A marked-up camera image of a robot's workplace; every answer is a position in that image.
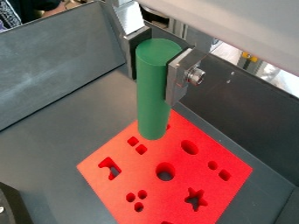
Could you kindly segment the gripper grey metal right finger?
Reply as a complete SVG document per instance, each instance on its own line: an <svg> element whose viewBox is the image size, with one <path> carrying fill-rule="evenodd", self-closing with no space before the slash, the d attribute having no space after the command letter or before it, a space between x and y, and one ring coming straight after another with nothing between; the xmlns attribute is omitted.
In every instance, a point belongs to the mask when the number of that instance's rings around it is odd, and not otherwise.
<svg viewBox="0 0 299 224"><path fill-rule="evenodd" d="M195 47L188 47L168 61L164 101L169 106L184 97L189 84L201 84L205 72L200 63L205 56Z"/></svg>

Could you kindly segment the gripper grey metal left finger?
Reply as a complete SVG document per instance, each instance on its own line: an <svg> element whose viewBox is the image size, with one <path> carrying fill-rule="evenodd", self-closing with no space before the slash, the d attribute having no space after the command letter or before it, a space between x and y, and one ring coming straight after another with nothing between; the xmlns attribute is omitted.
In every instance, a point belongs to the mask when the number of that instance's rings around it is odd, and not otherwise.
<svg viewBox="0 0 299 224"><path fill-rule="evenodd" d="M136 79L136 47L141 42L152 37L152 29L148 26L124 36L125 61L128 67L128 77Z"/></svg>

